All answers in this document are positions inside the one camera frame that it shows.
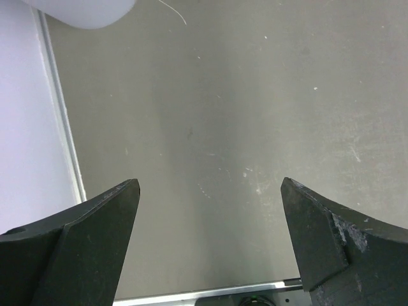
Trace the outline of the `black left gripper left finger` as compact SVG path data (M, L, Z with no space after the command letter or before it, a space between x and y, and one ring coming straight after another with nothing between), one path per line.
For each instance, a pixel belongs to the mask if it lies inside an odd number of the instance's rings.
M1 235L1 305L112 305L140 200L136 179Z

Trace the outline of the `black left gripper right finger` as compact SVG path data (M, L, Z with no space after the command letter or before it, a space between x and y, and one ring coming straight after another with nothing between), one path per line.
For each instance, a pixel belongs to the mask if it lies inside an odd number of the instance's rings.
M407 230L285 178L284 213L313 305L407 305Z

